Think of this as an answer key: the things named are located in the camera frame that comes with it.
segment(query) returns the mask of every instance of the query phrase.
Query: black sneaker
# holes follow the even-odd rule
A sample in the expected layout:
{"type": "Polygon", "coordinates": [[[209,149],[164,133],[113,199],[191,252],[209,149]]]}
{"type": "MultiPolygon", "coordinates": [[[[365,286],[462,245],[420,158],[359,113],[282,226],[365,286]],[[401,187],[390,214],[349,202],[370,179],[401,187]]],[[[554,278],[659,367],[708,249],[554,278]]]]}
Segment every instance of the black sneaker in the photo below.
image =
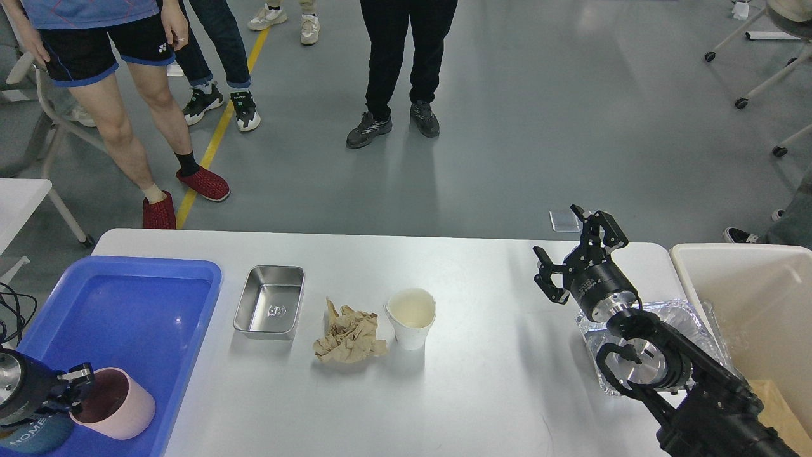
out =
{"type": "Polygon", "coordinates": [[[434,138],[440,134],[440,123],[431,111],[431,103],[414,102],[408,113],[417,122],[417,129],[424,137],[434,138]]]}
{"type": "Polygon", "coordinates": [[[247,90],[232,92],[231,101],[234,103],[237,128],[241,132],[250,132],[259,126],[262,118],[257,113],[257,104],[254,103],[250,92],[247,90]]]}
{"type": "Polygon", "coordinates": [[[192,99],[184,107],[184,118],[186,125],[194,125],[203,119],[203,115],[208,110],[213,110],[222,105],[223,96],[217,90],[217,83],[211,83],[211,94],[192,87],[192,99]]]}
{"type": "Polygon", "coordinates": [[[727,227],[722,233],[724,236],[724,240],[728,243],[747,243],[747,244],[757,244],[758,243],[758,235],[753,235],[752,233],[747,233],[744,230],[739,230],[735,227],[727,227]]]}
{"type": "Polygon", "coordinates": [[[361,123],[355,127],[347,135],[347,147],[350,149],[358,149],[364,147],[372,142],[378,135],[389,133],[392,131],[392,118],[387,120],[375,120],[372,113],[364,113],[361,118],[361,123]]]}

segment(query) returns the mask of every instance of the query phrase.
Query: table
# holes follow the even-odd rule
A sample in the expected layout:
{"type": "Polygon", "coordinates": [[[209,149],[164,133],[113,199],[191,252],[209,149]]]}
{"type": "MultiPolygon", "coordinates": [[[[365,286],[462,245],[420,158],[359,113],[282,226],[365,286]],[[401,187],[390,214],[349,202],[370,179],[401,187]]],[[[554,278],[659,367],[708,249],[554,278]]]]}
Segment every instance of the table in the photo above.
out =
{"type": "Polygon", "coordinates": [[[50,190],[48,180],[0,179],[0,254],[50,190]]]}
{"type": "MultiPolygon", "coordinates": [[[[222,288],[167,457],[665,455],[639,402],[606,396],[575,325],[577,305],[533,282],[533,245],[560,262],[575,242],[117,228],[94,255],[208,259],[222,288]],[[304,269],[292,342],[233,329],[260,264],[304,269]],[[418,286],[437,301],[423,350],[395,342],[383,304],[418,286]],[[324,365],[325,297],[378,313],[391,352],[324,365]]],[[[633,243],[613,254],[647,302],[685,298],[668,253],[633,243]]]]}

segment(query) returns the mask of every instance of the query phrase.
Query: shoe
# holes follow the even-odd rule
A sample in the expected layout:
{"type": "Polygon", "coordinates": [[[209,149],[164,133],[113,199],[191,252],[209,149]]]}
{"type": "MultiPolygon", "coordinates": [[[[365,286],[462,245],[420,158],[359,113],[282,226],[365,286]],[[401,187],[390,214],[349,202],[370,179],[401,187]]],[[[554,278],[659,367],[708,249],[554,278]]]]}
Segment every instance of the shoe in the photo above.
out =
{"type": "Polygon", "coordinates": [[[265,30],[274,24],[281,24],[287,20],[287,13],[280,7],[278,10],[271,10],[268,4],[262,5],[262,8],[257,11],[253,19],[248,22],[248,28],[259,32],[265,30]]]}
{"type": "Polygon", "coordinates": [[[431,103],[414,102],[408,113],[417,122],[417,129],[424,137],[434,138],[440,134],[440,123],[431,110],[431,103]]]}
{"type": "Polygon", "coordinates": [[[208,110],[222,105],[223,96],[217,90],[217,83],[211,83],[211,94],[207,94],[197,87],[192,87],[192,99],[184,107],[186,125],[194,125],[203,119],[208,110]]]}
{"type": "Polygon", "coordinates": [[[163,193],[166,194],[166,198],[151,205],[146,198],[144,199],[142,224],[145,229],[175,230],[178,228],[175,223],[175,205],[172,204],[172,194],[165,190],[163,193]]]}
{"type": "Polygon", "coordinates": [[[231,195],[231,189],[226,180],[203,167],[189,176],[181,176],[180,170],[178,170],[175,176],[180,182],[212,202],[221,202],[231,195]]]}
{"type": "Polygon", "coordinates": [[[247,90],[231,93],[231,102],[234,103],[234,112],[237,128],[241,132],[250,132],[259,127],[262,118],[257,112],[257,104],[247,90]]]}
{"type": "Polygon", "coordinates": [[[70,117],[71,120],[74,120],[85,127],[96,127],[96,121],[93,120],[92,117],[90,117],[90,113],[88,113],[88,110],[85,110],[84,107],[81,106],[79,103],[77,103],[76,106],[73,107],[71,113],[68,114],[68,117],[70,117]]]}
{"type": "Polygon", "coordinates": [[[305,46],[315,45],[316,41],[318,41],[318,31],[321,27],[316,15],[302,15],[301,43],[305,46]]]}
{"type": "Polygon", "coordinates": [[[724,240],[728,243],[747,243],[747,244],[757,244],[758,243],[758,235],[753,235],[752,233],[747,233],[744,230],[739,230],[735,227],[727,227],[722,234],[724,236],[724,240]]]}
{"type": "Polygon", "coordinates": [[[347,135],[347,147],[358,149],[372,142],[378,135],[383,135],[392,131],[392,118],[387,120],[375,120],[372,113],[364,113],[361,123],[347,135]]]}

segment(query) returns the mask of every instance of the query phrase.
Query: pink cup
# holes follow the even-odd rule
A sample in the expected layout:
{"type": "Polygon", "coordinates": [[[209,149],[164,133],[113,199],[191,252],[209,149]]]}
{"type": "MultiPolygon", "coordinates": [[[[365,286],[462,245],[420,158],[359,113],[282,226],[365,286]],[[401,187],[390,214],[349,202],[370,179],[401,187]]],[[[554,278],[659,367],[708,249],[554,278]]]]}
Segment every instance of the pink cup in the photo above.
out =
{"type": "Polygon", "coordinates": [[[71,419],[117,440],[128,440],[146,430],[155,416],[155,400],[121,368],[93,372],[96,380],[82,402],[82,412],[71,419]]]}

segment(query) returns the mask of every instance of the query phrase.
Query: red shoe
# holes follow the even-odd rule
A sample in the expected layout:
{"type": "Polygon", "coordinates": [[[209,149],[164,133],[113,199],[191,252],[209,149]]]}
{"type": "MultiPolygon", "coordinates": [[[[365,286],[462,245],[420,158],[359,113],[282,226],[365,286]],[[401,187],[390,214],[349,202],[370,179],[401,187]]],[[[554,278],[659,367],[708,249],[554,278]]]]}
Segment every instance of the red shoe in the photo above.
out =
{"type": "Polygon", "coordinates": [[[181,176],[180,170],[175,173],[175,176],[180,182],[212,202],[221,202],[231,195],[231,189],[226,180],[203,167],[191,176],[181,176]]]}
{"type": "Polygon", "coordinates": [[[166,198],[160,202],[149,204],[144,199],[144,228],[145,229],[169,229],[178,228],[175,223],[175,205],[172,204],[172,194],[163,191],[166,198]]]}

